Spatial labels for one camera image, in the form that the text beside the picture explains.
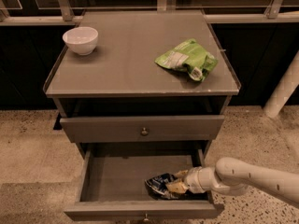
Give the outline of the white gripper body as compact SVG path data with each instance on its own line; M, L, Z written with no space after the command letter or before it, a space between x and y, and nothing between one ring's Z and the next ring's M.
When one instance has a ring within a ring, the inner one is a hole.
M201 170L202 170L201 167L193 167L183 177L184 185L188 188L188 191L193 194L205 192L199 180Z

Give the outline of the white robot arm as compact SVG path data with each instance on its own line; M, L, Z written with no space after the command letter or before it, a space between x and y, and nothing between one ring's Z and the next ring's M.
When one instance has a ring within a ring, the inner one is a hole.
M166 184L170 192L197 194L215 191L222 195L244 195L248 186L259 189L289 205L299 207L299 174L252 165L224 157L214 167L193 167L175 174Z

